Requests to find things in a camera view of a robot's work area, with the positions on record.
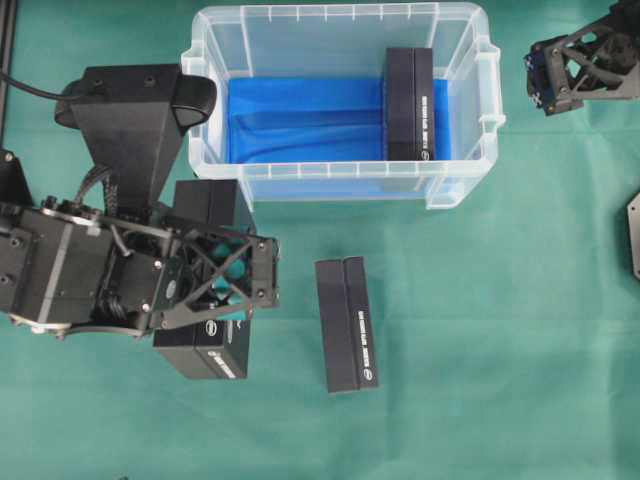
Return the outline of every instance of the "clear plastic bin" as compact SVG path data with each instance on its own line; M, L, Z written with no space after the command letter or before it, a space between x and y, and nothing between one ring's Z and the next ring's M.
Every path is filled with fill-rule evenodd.
M227 164L228 81L234 77L381 76L387 47L432 47L449 83L448 161ZM424 198L457 206L498 157L504 124L500 50L485 12L471 3L210 7L193 22L185 73L213 79L218 102L189 132L201 178L238 179L247 201Z

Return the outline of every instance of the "logo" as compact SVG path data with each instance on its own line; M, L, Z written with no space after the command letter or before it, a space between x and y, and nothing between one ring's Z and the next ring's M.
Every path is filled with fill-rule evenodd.
M207 320L204 328L207 331L207 335L210 337L215 337L216 333L218 333L218 324L214 320Z

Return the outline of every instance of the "black rectangular box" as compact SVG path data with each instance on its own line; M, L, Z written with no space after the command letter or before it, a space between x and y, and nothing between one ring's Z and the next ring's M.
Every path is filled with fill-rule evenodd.
M377 387L364 259L316 262L316 280L329 392Z
M253 217L237 180L176 182L173 214L245 233L255 232ZM259 271L254 272L256 277L260 277ZM250 329L249 320L211 319L173 330L156 330L153 346L187 378L246 378Z
M249 320L207 320L175 330L156 330L153 347L187 378L247 378L250 329Z
M384 158L435 160L433 51L388 48L383 96Z

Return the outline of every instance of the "green tablecloth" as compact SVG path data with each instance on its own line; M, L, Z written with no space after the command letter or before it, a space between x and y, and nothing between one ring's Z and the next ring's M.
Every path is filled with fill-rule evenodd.
M249 380L187 381L149 340L58 342L3 321L0 476L639 478L640 284L624 206L640 189L640 104L546 119L522 65L534 40L612 2L480 2L508 123L459 208L257 206L261 233L283 245L282 306L257 314ZM22 0L12 72L59 90L87 65L175 62L208 3ZM38 200L70 197L90 166L52 112L11 90L4 145ZM183 149L164 200L190 176ZM330 397L313 262L347 255L367 260L382 387Z

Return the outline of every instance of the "blue cloth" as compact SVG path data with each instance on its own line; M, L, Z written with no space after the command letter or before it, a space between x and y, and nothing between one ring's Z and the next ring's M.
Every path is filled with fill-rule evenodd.
M447 83L438 80L436 152L450 158ZM379 78L235 78L229 83L229 163L383 159Z

